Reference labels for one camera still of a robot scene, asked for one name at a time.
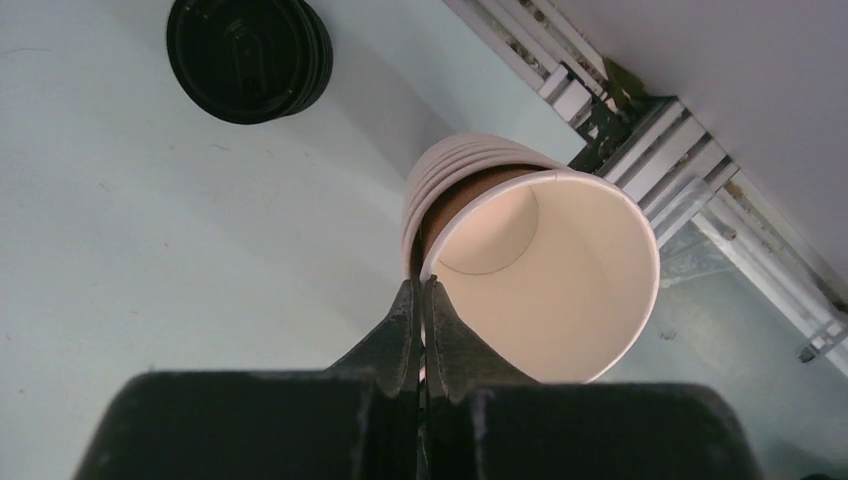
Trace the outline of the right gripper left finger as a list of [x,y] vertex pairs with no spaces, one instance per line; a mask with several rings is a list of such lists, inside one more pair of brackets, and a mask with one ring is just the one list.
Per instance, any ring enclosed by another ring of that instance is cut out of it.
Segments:
[[420,284],[406,279],[385,317],[327,370],[368,372],[389,398],[415,393],[421,338]]

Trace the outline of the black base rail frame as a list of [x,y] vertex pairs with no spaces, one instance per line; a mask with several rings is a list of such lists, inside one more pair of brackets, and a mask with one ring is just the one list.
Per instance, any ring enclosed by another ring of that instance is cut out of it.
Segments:
[[450,8],[584,139],[573,169],[622,188],[659,243],[697,227],[804,336],[799,362],[846,369],[846,281],[678,98],[648,94],[552,1]]

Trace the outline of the stack of paper cups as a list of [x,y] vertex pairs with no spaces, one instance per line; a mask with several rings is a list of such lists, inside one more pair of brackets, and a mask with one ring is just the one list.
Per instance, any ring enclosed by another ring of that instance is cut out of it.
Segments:
[[450,187],[464,178],[494,167],[532,165],[563,169],[564,164],[515,141],[483,133],[463,133],[431,146],[413,166],[404,195],[401,259],[405,277],[419,269],[413,261],[417,231],[427,210]]

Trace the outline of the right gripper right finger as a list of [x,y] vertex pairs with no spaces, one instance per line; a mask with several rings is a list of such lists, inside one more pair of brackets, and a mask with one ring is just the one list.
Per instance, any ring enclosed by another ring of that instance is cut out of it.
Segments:
[[431,400],[460,403],[480,387],[534,385],[461,318],[436,276],[423,284],[426,382]]

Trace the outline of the single brown paper cup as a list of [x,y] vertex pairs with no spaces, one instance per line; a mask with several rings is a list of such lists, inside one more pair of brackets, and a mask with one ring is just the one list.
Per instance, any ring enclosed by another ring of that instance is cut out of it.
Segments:
[[534,380],[596,380],[644,330],[659,251],[643,211],[590,174],[492,167],[432,194],[410,272],[436,277],[460,319]]

